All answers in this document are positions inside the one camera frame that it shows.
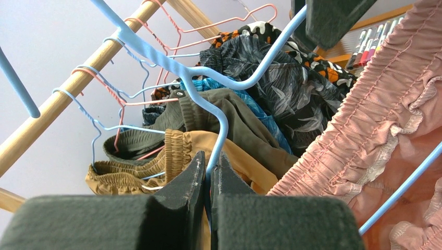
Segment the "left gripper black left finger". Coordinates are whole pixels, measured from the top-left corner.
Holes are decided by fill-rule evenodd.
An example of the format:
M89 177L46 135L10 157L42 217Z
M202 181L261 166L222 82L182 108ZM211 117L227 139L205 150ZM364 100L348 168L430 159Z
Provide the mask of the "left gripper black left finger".
M26 201L1 249L202 249L205 154L153 195L52 195Z

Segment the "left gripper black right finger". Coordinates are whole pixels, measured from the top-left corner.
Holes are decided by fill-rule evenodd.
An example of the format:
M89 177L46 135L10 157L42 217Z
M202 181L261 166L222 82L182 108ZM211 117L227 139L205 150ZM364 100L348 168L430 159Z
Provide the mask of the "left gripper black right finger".
M212 170L212 249L364 249L352 211L318 196L255 193L221 153Z

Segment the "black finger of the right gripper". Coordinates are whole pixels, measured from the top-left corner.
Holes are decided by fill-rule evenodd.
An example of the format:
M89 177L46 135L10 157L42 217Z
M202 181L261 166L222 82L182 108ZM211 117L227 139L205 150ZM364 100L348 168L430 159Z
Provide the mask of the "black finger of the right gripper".
M294 38L309 50L333 48L376 0L299 0L291 1L294 16L306 6L306 19L294 32Z

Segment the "pink shorts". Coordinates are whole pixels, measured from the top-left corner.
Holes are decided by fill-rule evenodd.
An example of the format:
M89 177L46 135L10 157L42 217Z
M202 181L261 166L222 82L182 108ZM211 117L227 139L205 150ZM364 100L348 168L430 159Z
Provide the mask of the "pink shorts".
M269 195L333 197L362 226L440 142L441 1L417 1Z

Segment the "pink wire hanger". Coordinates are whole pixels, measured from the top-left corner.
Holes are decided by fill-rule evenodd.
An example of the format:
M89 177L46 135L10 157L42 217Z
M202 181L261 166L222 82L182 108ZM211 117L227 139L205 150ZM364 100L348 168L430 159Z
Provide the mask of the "pink wire hanger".
M164 4L170 5L171 8L173 8L178 14L182 16L182 18L192 27L191 29L185 30L182 27L180 27L177 22L174 20L174 18L168 13L168 11L164 8ZM148 26L148 19L151 18L155 12L159 9L161 9L164 14L167 16L169 22L173 25L174 29L176 30L178 34L178 41L176 47L168 47L166 46L163 41L156 36L156 34L153 31L149 31L155 39L158 41L158 43L161 45L163 50L165 52L173 51L176 52L177 50L194 46L197 44L201 44L204 42L210 42L216 38L218 38L218 33L220 33L220 29L218 28L219 25L229 23L232 21L241 21L246 22L249 18L254 17L254 13L257 11L260 11L262 9L266 10L268 8L271 8L271 18L268 20L268 22L272 22L275 18L277 18L278 10L275 5L273 4L265 4L260 7L257 7L255 9L248 9L247 6L243 6L244 13L242 16L233 16L232 13L235 9L238 9L238 7L233 7L229 9L229 13L225 16L223 15L223 19L219 22L212 22L209 20L208 16L203 13L202 10L200 10L196 4L193 1L143 1L141 3L140 8L137 10L137 13L135 13L133 16L126 18L124 21L129 22L129 27L134 28L134 32L137 32L140 28L144 27L147 30L149 30ZM200 34L201 37L204 39L198 42L190 43L187 45L181 45L181 37L185 33L192 33L197 32Z

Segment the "blue wire hanger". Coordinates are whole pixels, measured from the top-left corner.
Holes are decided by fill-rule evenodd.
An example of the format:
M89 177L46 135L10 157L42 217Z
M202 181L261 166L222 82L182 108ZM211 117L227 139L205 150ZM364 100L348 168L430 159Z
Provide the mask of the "blue wire hanger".
M221 153L221 147L224 145L226 136L227 136L227 118L225 114L214 105L210 104L208 101L204 100L199 92L196 91L194 84L191 80L193 76L196 75L205 75L213 78L214 80L224 84L228 88L235 90L245 90L251 87L253 84L257 83L257 81L262 77L264 71L269 67L272 60L275 58L277 52L282 48L284 43L288 40L291 33L295 31L300 23L306 19L306 6L302 7L301 10L291 19L291 21L287 24L287 26L283 29L280 37L275 41L275 44L272 45L269 52L264 57L261 64L259 64L256 71L253 73L250 78L244 80L242 82L237 82L230 80L223 76L222 74L214 71L208 67L186 67L183 64L172 59L173 57L178 56L166 56L162 54L154 47L152 47L148 42L142 40L132 28L130 28L113 10L110 8L105 1L91 1L100 11L114 24L116 25L117 33L117 45L130 46L134 51L143 57L151 60L154 64L160 65L167 71L173 72L174 74L180 75L182 78L190 97L195 101L197 105L201 108L207 110L209 113L213 114L220 122L220 132L218 138L214 144L213 155L211 156L208 167L206 170L206 179L205 184L210 185L210 171L214 168L217 163L217 157L219 157ZM6 57L5 53L1 48L1 70L3 71L5 77L8 79L10 84L13 86L17 95L21 98L21 101L25 105L28 113L30 114L30 121L38 121L43 123L47 123L47 126L44 127L41 125L41 131L38 130L37 127L31 128L31 125L27 127L24 124L25 130L19 131L16 130L4 143L1 144L1 177L5 174L5 172L17 161L19 157L32 145L35 140L46 130L46 128L55 120L61 112L63 112L67 105L71 101L77 102L77 99L72 93L70 93L67 89L56 89L55 91L61 90L66 96L55 96L53 101L55 103L51 104L55 108L58 108L58 105L62 105L61 102L67 102L65 107L61 107L59 111L54 112L52 115L48 115L46 112L43 114L43 111L40 111L36 106L34 100L30 96L26 87L18 77L15 69L11 65L10 61ZM77 88L77 93L82 95L82 91L89 82L85 82L84 86L81 86L81 82L83 80L73 80L72 87ZM137 129L144 132L154 132L154 133L163 133L162 131L156 130L148 130L139 127L131 127L131 126L123 126L118 125L114 127L104 127L98 120L94 119L89 113L84 109L84 114L88 117L88 119L92 122L92 125L99 132L99 135L93 139L92 141L92 156L95 157L94 153L94 142L101 135L101 130L96 126L96 124L100 125L103 130L115 130L120 128L132 128ZM382 215L386 213L388 209L392 207L392 205L398 201L398 199L411 187L411 185L416 182L416 180L429 168L434 161L436 161L441 155L441 142L434 148L434 150L428 155L426 159L416 168L416 170L411 173L411 175L404 181L404 183L398 187L398 189L391 195L391 197L385 201L384 204L370 217L366 223L364 223L360 229L359 233L361 235L365 234L366 231L378 220ZM9 192L5 189L1 189L1 209L14 213L23 203L25 199L21 196L16 195L15 193Z

